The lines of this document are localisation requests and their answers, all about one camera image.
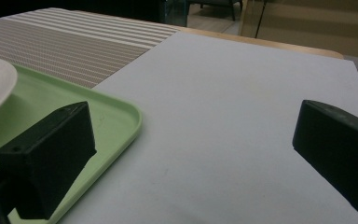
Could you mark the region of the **light wooden shelf unit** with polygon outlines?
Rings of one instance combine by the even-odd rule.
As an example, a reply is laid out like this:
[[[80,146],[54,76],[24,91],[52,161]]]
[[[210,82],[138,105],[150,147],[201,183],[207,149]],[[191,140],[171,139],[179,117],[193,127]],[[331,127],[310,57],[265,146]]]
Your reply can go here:
[[[244,0],[239,34],[358,57],[358,0]]]

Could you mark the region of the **wooden table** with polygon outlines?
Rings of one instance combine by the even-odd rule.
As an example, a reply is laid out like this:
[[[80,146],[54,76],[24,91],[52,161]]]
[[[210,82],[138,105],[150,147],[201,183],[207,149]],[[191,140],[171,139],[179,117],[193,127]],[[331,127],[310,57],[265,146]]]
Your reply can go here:
[[[275,41],[268,41],[268,40],[263,40],[263,39],[239,36],[239,35],[229,35],[229,34],[204,31],[204,30],[180,27],[180,26],[176,26],[176,28],[182,32],[193,34],[193,35],[203,35],[203,36],[208,36],[208,37],[214,37],[214,38],[236,41],[236,42],[241,42],[241,43],[270,47],[270,48],[275,48],[275,49],[287,49],[287,50],[291,50],[291,51],[320,55],[320,56],[336,58],[336,59],[341,59],[341,60],[344,59],[344,56],[342,54],[332,51],[332,50],[328,50],[328,49],[310,48],[310,47],[304,47],[304,46],[299,46],[299,45],[292,45],[292,44],[280,43],[280,42],[275,42]]]

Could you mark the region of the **striped woven placemat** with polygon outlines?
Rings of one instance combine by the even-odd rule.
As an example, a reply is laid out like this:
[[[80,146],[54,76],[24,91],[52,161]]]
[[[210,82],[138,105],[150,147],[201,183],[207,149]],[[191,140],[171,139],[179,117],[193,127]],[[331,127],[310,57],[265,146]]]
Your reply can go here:
[[[0,18],[0,58],[93,88],[177,30],[61,8]]]

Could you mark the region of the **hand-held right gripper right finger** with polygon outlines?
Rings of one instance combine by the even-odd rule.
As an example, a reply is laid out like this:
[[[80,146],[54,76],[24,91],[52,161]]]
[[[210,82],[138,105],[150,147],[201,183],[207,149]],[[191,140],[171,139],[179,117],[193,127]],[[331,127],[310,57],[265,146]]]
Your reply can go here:
[[[358,117],[332,105],[305,100],[292,145],[358,211]]]

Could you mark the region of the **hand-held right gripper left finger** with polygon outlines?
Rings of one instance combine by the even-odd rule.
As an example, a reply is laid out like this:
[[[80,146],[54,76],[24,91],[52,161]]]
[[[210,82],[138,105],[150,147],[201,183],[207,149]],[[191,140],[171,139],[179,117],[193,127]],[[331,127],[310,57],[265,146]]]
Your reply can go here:
[[[0,147],[4,213],[49,219],[95,153],[88,103],[51,112]]]

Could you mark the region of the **light green plastic tray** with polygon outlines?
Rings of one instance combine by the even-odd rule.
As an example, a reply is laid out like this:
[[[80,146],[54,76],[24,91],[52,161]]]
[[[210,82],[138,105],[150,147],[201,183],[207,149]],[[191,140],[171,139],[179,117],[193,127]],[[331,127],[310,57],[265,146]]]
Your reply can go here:
[[[89,103],[97,153],[52,217],[21,219],[15,211],[8,216],[12,224],[56,224],[136,138],[142,114],[137,107],[118,98],[19,65],[16,69],[16,87],[0,106],[0,147],[57,108]]]

